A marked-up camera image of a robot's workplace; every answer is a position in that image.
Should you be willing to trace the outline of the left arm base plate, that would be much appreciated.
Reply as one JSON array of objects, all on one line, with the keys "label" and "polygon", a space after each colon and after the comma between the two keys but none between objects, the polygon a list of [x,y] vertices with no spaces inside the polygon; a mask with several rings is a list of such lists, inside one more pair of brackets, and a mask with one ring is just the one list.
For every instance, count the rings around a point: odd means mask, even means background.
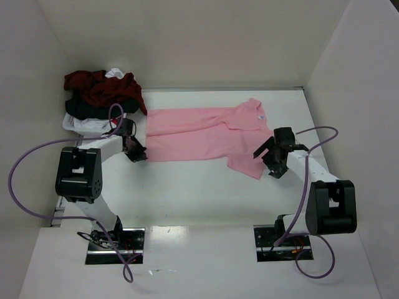
[{"label": "left arm base plate", "polygon": [[[78,232],[78,236],[88,241],[86,265],[121,264],[121,260],[114,251],[111,243],[103,232]],[[110,234],[124,261],[132,264],[143,263],[143,248],[145,243],[145,228],[127,228],[123,230],[121,241]]]}]

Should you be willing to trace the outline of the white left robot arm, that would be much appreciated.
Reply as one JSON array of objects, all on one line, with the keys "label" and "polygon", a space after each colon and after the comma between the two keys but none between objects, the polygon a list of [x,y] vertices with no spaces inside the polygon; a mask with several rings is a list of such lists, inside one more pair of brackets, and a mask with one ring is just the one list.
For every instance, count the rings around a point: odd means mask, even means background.
[{"label": "white left robot arm", "polygon": [[93,232],[86,239],[101,247],[107,241],[102,229],[115,245],[123,244],[126,239],[119,216],[110,210],[102,196],[102,163],[119,153],[133,163],[146,160],[146,148],[135,133],[134,121],[124,119],[115,135],[81,147],[65,147],[60,153],[55,191],[90,218]]}]

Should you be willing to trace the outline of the pink t shirt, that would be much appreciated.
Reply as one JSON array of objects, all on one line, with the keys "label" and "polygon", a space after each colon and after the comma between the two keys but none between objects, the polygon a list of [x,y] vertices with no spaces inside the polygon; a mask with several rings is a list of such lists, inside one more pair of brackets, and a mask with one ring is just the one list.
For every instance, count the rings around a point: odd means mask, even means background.
[{"label": "pink t shirt", "polygon": [[232,170],[260,179],[266,167],[253,153],[271,136],[262,103],[251,98],[235,107],[150,110],[145,146],[151,162],[227,158]]}]

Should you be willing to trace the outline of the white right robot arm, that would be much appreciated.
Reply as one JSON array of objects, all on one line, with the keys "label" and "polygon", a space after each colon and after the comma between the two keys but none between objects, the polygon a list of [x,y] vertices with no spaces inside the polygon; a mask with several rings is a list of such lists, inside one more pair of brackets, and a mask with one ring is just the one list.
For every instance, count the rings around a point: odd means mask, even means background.
[{"label": "white right robot arm", "polygon": [[281,127],[253,153],[273,178],[292,171],[304,183],[297,211],[279,215],[276,220],[275,247],[289,237],[352,234],[357,230],[354,183],[326,170],[312,156],[317,147],[298,143],[292,128]]}]

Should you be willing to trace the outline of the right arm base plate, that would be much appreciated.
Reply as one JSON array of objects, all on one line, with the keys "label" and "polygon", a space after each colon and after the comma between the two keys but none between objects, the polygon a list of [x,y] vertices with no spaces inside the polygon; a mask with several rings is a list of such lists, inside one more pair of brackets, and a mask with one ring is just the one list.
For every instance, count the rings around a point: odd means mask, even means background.
[{"label": "right arm base plate", "polygon": [[288,262],[313,260],[310,240],[306,236],[287,238],[280,246],[275,247],[277,233],[273,225],[254,226],[254,241],[257,262]]}]

